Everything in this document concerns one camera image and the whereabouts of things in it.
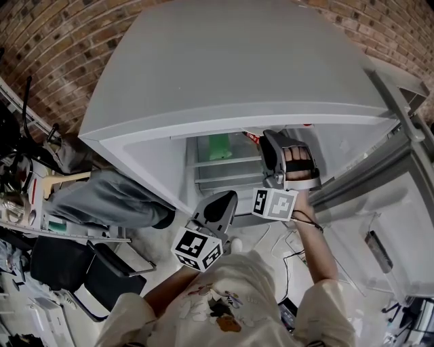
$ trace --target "brick wall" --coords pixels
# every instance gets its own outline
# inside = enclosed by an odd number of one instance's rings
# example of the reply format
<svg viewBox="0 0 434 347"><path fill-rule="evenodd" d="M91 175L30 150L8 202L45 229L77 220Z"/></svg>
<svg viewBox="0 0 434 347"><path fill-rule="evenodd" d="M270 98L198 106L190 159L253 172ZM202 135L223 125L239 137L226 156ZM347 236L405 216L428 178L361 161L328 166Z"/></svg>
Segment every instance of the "brick wall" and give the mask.
<svg viewBox="0 0 434 347"><path fill-rule="evenodd" d="M391 62L434 90L434 13L425 0L301 0L366 54ZM0 75L62 132L77 131L104 66L136 16L164 0L9 0L0 8ZM424 109L429 118L432 100Z"/></svg>

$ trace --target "white floor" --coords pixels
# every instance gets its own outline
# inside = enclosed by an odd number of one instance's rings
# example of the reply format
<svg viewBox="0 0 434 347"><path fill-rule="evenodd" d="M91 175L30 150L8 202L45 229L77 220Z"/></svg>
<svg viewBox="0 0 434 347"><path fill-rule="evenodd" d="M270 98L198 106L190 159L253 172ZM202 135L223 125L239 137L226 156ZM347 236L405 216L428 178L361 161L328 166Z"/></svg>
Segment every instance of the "white floor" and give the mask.
<svg viewBox="0 0 434 347"><path fill-rule="evenodd" d="M170 246L180 226L184 226L187 217L178 213L175 222L166 230L143 228L128 230L132 238L131 246L145 259L152 260L157 265L157 271L145 274L147 283L143 293L158 285L178 268L175 257L170 252ZM280 222L263 224L249 228L238 228L228 231L230 237L239 237L243 241L243 250L255 249L270 266L275 280L275 297L280 302L287 291L288 297L299 305L304 292L312 285L309 270L298 256L289 258L288 276L283 257L299 250L299 240ZM30 304L25 291L17 292L12 285L12 276L4 274L3 286L10 293L7 300L0 301L1 310L14 310L14 314L3 315L1 319L12 333L36 333L33 321L26 308ZM348 308L348 318L354 324L360 336L360 346L379 346L387 326L386 316L380 313L381 308L388 306L391 295L377 291L369 291L366 297L354 290L349 284L342 283L342 291ZM106 310L84 288L78 296L97 315L105 315ZM93 346L101 323L92 322L80 309L73 310L64 307L64 313L76 347Z"/></svg>

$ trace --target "person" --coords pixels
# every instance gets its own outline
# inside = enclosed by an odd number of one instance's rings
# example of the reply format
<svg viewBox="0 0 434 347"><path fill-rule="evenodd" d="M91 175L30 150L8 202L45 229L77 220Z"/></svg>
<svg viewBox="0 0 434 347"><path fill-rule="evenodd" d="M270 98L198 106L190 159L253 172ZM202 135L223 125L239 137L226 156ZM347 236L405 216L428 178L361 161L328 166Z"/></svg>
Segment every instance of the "person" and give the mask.
<svg viewBox="0 0 434 347"><path fill-rule="evenodd" d="M309 159L302 148L285 150L286 161ZM287 173L302 180L309 171ZM298 194L295 218L315 221L308 192ZM117 300L96 347L354 346L338 286L338 270L322 233L296 222L314 286L306 291L291 335L281 322L274 283L255 252L240 253L241 240L205 273L181 268L145 295Z"/></svg>

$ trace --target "office chair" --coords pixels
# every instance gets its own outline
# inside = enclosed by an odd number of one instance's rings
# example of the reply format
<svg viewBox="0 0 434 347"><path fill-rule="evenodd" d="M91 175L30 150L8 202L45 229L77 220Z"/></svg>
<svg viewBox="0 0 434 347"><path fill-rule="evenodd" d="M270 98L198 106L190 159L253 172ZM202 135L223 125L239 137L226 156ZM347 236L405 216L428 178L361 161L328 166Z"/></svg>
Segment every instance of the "office chair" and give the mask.
<svg viewBox="0 0 434 347"><path fill-rule="evenodd" d="M140 294L146 279L143 270L134 272L107 245L87 245L51 237L38 237L31 254L31 276L52 290L67 290L75 303L91 320L101 322L107 317L92 314L74 294L82 284L111 311L123 293Z"/></svg>

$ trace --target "green object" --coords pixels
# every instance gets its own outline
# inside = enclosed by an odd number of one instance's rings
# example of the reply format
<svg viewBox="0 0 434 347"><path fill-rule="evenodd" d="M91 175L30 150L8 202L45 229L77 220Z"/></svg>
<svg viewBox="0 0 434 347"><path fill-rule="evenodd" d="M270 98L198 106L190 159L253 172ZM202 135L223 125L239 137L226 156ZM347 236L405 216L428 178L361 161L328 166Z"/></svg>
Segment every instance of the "green object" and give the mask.
<svg viewBox="0 0 434 347"><path fill-rule="evenodd" d="M228 134L208 136L210 140L210 160L227 159L232 157L231 143Z"/></svg>
<svg viewBox="0 0 434 347"><path fill-rule="evenodd" d="M66 223L57 223L52 222L51 220L48 222L48 230L55 232L66 232Z"/></svg>

